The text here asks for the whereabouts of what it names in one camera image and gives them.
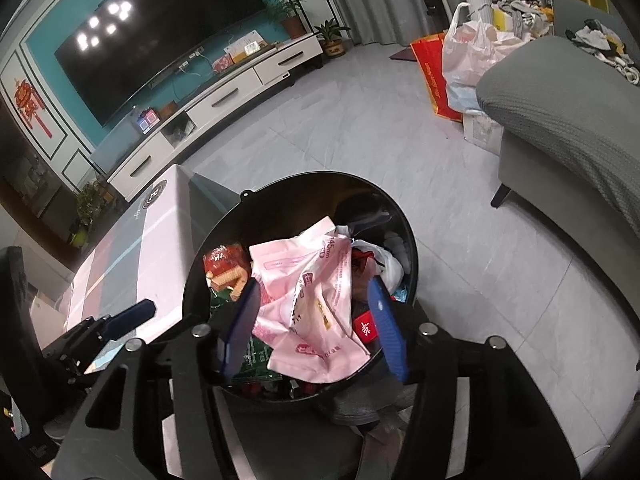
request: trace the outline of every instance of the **red shopping bag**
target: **red shopping bag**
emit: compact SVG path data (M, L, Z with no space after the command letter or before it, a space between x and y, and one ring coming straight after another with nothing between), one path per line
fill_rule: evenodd
M444 33L420 38L411 44L429 89L429 97L436 115L462 122L462 114L447 104L447 82L442 75L442 44Z

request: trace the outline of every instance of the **round black logo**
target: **round black logo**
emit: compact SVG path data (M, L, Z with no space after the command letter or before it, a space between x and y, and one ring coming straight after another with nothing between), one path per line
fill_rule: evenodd
M156 186L151 190L149 196L146 197L145 203L142 205L142 209L146 209L152 205L153 202L160 198L164 188L166 187L166 180L162 180L156 184Z

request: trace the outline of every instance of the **flat screen tv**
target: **flat screen tv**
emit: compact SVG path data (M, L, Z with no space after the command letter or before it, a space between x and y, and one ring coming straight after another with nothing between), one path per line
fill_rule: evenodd
M105 125L153 78L264 7L262 0L105 0L56 59Z

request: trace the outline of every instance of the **brown flower pot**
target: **brown flower pot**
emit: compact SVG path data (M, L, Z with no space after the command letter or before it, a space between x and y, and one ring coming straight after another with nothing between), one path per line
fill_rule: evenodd
M344 56L344 45L342 40L327 41L322 43L322 49L328 57Z
M300 16L295 15L290 18L286 18L280 22L284 27L284 30L287 31L287 34L292 40L299 38L300 36L304 36L306 34L305 26L302 24L302 20L300 20Z

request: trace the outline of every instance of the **metal screw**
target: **metal screw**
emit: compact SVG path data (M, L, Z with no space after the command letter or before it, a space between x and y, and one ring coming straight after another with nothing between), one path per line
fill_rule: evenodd
M499 335L492 335L489 338L489 346L494 350L502 350L503 348L506 348L507 342Z
M209 335L209 332L211 332L211 327L206 323L201 323L191 329L191 334L193 334L194 337L204 337Z
M433 323L422 323L418 329L422 335L436 335L438 333L438 327Z
M142 348L142 339L139 337L135 337L133 339L129 339L126 343L124 343L124 348L127 349L127 352L135 352L136 350L140 350Z

